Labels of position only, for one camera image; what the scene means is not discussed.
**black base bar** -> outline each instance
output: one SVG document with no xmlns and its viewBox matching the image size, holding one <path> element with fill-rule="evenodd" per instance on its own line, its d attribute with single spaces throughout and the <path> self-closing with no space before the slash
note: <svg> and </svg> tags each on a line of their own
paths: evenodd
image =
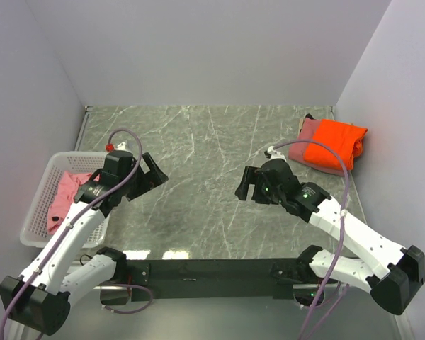
<svg viewBox="0 0 425 340">
<path fill-rule="evenodd" d="M 132 283 L 151 289 L 156 299 L 243 298 L 293 299 L 293 285 L 318 284 L 308 262 L 297 259 L 128 260 Z M 147 300 L 132 290 L 132 301 Z"/>
</svg>

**folded cloth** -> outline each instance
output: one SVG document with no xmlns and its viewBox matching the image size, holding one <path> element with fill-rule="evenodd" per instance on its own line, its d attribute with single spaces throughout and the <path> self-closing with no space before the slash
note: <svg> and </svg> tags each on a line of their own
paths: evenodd
<svg viewBox="0 0 425 340">
<path fill-rule="evenodd" d="M 350 171 L 354 167 L 354 157 L 362 154 L 362 139 L 367 131 L 364 127 L 323 119 L 312 139 L 333 149 Z M 305 150 L 304 160 L 330 169 L 341 169 L 339 160 L 332 153 L 313 143 Z"/>
<path fill-rule="evenodd" d="M 321 120 L 315 120 L 313 118 L 306 117 L 302 120 L 303 124 L 301 127 L 301 131 L 299 133 L 299 140 L 311 140 L 315 132 L 317 131 L 319 124 L 321 123 Z M 314 163 L 309 163 L 308 161 L 304 160 L 304 152 L 309 146 L 309 143 L 295 143 L 292 144 L 289 151 L 288 151 L 288 158 L 292 159 L 293 161 L 300 162 L 304 165 L 310 166 L 313 169 L 320 170 L 323 172 L 326 172 L 328 174 L 333 175 L 340 175 L 343 176 L 343 171 L 341 168 L 339 170 L 337 169 L 330 169 L 325 166 L 319 166 Z"/>
<path fill-rule="evenodd" d="M 58 183 L 57 195 L 47 212 L 47 233 L 54 234 L 68 214 L 79 187 L 86 183 L 91 174 L 70 174 L 64 172 Z"/>
<path fill-rule="evenodd" d="M 305 117 L 304 118 L 301 118 L 301 120 L 299 120 L 299 133 L 302 131 L 302 127 L 303 127 L 303 125 L 304 125 L 304 122 L 305 122 L 305 120 L 306 119 L 314 119 L 313 118 L 313 116 L 311 115 L 311 114 L 307 114 L 307 115 L 305 115 Z"/>
</svg>

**gray marble table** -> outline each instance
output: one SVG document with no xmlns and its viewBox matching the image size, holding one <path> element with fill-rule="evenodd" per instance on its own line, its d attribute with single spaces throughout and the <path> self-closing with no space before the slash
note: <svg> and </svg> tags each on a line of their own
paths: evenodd
<svg viewBox="0 0 425 340">
<path fill-rule="evenodd" d="M 93 107 L 80 150 L 103 151 L 109 133 L 127 127 L 170 178 L 130 203 L 123 199 L 110 217 L 103 246 L 137 259 L 296 257 L 311 244 L 333 251 L 336 242 L 329 235 L 281 207 L 234 196 L 244 166 L 260 166 L 268 146 L 295 139 L 307 113 L 333 118 L 329 106 Z M 125 133 L 114 139 L 122 140 L 137 153 Z M 301 181 L 318 183 L 340 199 L 342 177 L 290 165 Z M 353 183 L 348 209 L 364 219 Z M 344 255 L 352 254 L 345 250 Z"/>
</svg>

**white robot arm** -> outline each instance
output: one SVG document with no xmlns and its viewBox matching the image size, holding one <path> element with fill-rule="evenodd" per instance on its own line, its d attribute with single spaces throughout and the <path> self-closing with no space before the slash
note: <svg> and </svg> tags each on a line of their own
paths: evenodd
<svg viewBox="0 0 425 340">
<path fill-rule="evenodd" d="M 370 293 L 379 306 L 400 315 L 425 281 L 424 253 L 381 236 L 347 211 L 315 183 L 300 183 L 285 156 L 269 147 L 269 159 L 261 168 L 246 166 L 235 192 L 247 199 L 249 184 L 254 184 L 252 200 L 261 204 L 282 205 L 292 215 L 340 239 L 340 218 L 344 214 L 344 246 L 358 258 L 339 257 L 330 278 Z M 309 267 L 324 278 L 334 254 L 319 247 L 307 251 Z"/>
<path fill-rule="evenodd" d="M 109 280 L 127 281 L 126 255 L 110 248 L 101 249 L 87 265 L 66 274 L 89 235 L 122 197 L 133 200 L 168 180 L 148 153 L 142 158 L 149 168 L 146 173 L 125 148 L 118 146 L 109 152 L 104 167 L 80 187 L 62 225 L 39 256 L 19 277 L 5 277 L 0 296 L 4 307 L 12 308 L 10 319 L 52 335 L 64 324 L 70 308 L 95 286 Z M 110 194 L 103 200 L 97 199 L 104 193 Z M 72 225 L 74 217 L 85 209 Z"/>
</svg>

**cable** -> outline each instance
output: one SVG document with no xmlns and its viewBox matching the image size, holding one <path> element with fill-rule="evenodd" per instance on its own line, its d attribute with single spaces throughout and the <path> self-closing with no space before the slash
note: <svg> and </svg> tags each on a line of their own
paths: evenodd
<svg viewBox="0 0 425 340">
<path fill-rule="evenodd" d="M 82 262 L 82 257 L 88 257 L 90 260 L 93 258 L 92 256 L 89 256 L 88 254 L 83 254 L 82 256 L 80 256 L 79 262 L 82 266 L 84 266 L 85 264 Z"/>
<path fill-rule="evenodd" d="M 330 296 L 330 298 L 327 299 L 326 301 L 324 301 L 321 305 L 315 306 L 315 309 L 317 310 L 318 308 L 324 307 L 325 305 L 328 305 L 329 303 L 331 303 L 332 300 L 335 298 L 335 295 L 340 291 L 340 287 L 341 287 L 341 282 L 339 282 L 339 284 L 335 287 L 335 290 L 332 293 L 332 295 Z M 310 306 L 303 306 L 302 308 L 308 310 L 308 309 L 311 308 L 311 305 Z"/>
<path fill-rule="evenodd" d="M 149 301 L 148 301 L 148 303 L 145 306 L 141 307 L 141 308 L 137 308 L 136 310 L 114 310 L 113 308 L 110 308 L 109 306 L 103 306 L 103 308 L 105 310 L 109 310 L 112 313 L 116 313 L 116 314 L 135 314 L 135 313 L 138 313 L 138 312 L 141 312 L 141 311 L 147 309 L 149 307 L 149 305 L 151 305 L 151 302 L 153 302 L 153 299 L 154 299 L 153 292 L 150 289 L 146 288 L 146 287 L 143 287 L 141 285 L 126 285 L 124 283 L 114 283 L 112 285 L 116 285 L 118 287 L 135 288 L 135 289 L 144 290 L 149 295 Z"/>
<path fill-rule="evenodd" d="M 349 175 L 348 175 L 348 170 L 346 169 L 345 163 L 343 162 L 343 160 L 341 159 L 341 157 L 330 147 L 328 147 L 327 145 L 318 142 L 316 140 L 292 140 L 289 142 L 283 142 L 281 144 L 278 144 L 274 147 L 274 149 L 279 149 L 281 147 L 284 147 L 286 145 L 290 145 L 290 144 L 295 144 L 295 143 L 312 143 L 312 144 L 316 144 L 319 145 L 320 147 L 325 148 L 327 151 L 331 152 L 339 161 L 341 168 L 343 169 L 343 173 L 344 173 L 344 177 L 345 177 L 345 190 L 343 193 L 343 198 L 341 199 L 341 203 L 340 203 L 340 210 L 344 211 L 346 209 L 346 201 L 348 200 L 348 192 L 349 192 Z M 302 336 L 305 333 L 305 330 L 307 328 L 307 325 L 310 322 L 310 319 L 312 319 L 312 313 L 314 312 L 317 304 L 318 304 L 318 300 L 320 295 L 324 292 L 324 288 L 326 287 L 327 281 L 329 280 L 329 278 L 332 275 L 332 271 L 335 268 L 335 265 L 337 264 L 337 261 L 339 260 L 340 257 L 340 253 L 341 250 L 343 249 L 343 243 L 345 240 L 345 215 L 344 214 L 340 214 L 340 238 L 339 238 L 339 244 L 337 246 L 334 258 L 332 259 L 331 262 L 331 266 L 329 267 L 329 269 L 326 272 L 326 275 L 324 276 L 324 279 L 319 287 L 319 290 L 317 292 L 317 294 L 315 295 L 312 304 L 310 305 L 310 308 L 307 312 L 307 316 L 304 319 L 304 322 L 302 323 L 302 327 L 300 330 L 300 334 L 298 337 L 298 340 L 302 340 Z M 336 307 L 337 302 L 339 302 L 341 299 L 337 300 L 334 305 L 331 307 L 331 309 L 326 313 L 326 315 L 329 315 L 330 312 L 332 311 L 333 308 Z M 314 329 L 317 329 L 321 323 L 325 320 L 326 318 L 322 318 L 318 324 L 314 327 Z"/>
<path fill-rule="evenodd" d="M 304 338 L 304 340 L 310 339 L 310 337 L 316 332 L 316 330 L 323 324 L 323 322 L 327 319 L 327 317 L 335 310 L 335 308 L 339 305 L 343 296 L 345 296 L 346 291 L 348 290 L 349 285 L 345 285 L 342 294 L 339 296 L 337 301 L 329 308 L 329 310 L 323 315 L 323 317 L 318 321 L 318 323 L 312 328 L 310 333 Z"/>
<path fill-rule="evenodd" d="M 70 223 L 71 225 L 75 225 L 75 223 L 79 220 L 80 217 L 82 217 L 82 215 L 84 213 L 86 213 L 93 206 L 95 206 L 95 204 L 97 204 L 97 203 L 101 202 L 102 200 L 104 200 L 104 198 L 108 197 L 112 193 L 115 193 L 118 189 L 120 189 L 122 186 L 124 186 L 135 175 L 135 172 L 137 171 L 137 169 L 138 169 L 138 167 L 140 165 L 140 162 L 142 161 L 142 154 L 143 154 L 142 143 L 140 142 L 139 137 L 133 131 L 131 131 L 131 130 L 125 128 L 125 127 L 120 127 L 118 129 L 112 131 L 112 133 L 108 137 L 108 144 L 111 143 L 112 137 L 117 132 L 121 132 L 121 131 L 127 132 L 131 136 L 133 136 L 134 139 L 136 140 L 138 146 L 139 146 L 139 155 L 138 155 L 137 161 L 135 162 L 134 167 L 132 168 L 131 172 L 120 183 L 118 183 L 112 189 L 106 191 L 103 195 L 101 195 L 101 196 L 95 198 L 94 200 L 92 200 L 91 203 L 89 203 L 76 216 L 74 216 L 74 218 L 71 220 L 71 223 Z M 8 307 L 5 310 L 4 316 L 3 316 L 3 318 L 2 318 L 2 320 L 0 322 L 0 340 L 5 340 L 4 332 L 5 332 L 6 320 L 8 319 L 8 316 L 10 315 L 10 313 L 13 310 L 14 306 L 16 305 L 16 303 L 18 302 L 18 300 L 21 298 L 22 294 L 26 291 L 26 289 L 28 288 L 28 286 L 36 279 L 36 277 L 39 274 L 41 274 L 40 268 L 44 268 L 45 267 L 45 265 L 52 258 L 53 254 L 57 251 L 58 247 L 63 242 L 64 238 L 67 236 L 67 234 L 68 234 L 68 232 L 70 230 L 71 229 L 69 228 L 69 225 L 67 225 L 64 228 L 64 230 L 62 231 L 62 233 L 58 237 L 57 241 L 55 241 L 53 247 L 48 251 L 47 255 L 40 262 L 38 268 L 35 268 L 35 272 L 28 278 L 27 282 L 25 282 L 23 284 L 23 286 L 21 287 L 21 289 L 16 293 L 16 295 L 14 296 L 14 298 L 9 303 Z"/>
</svg>

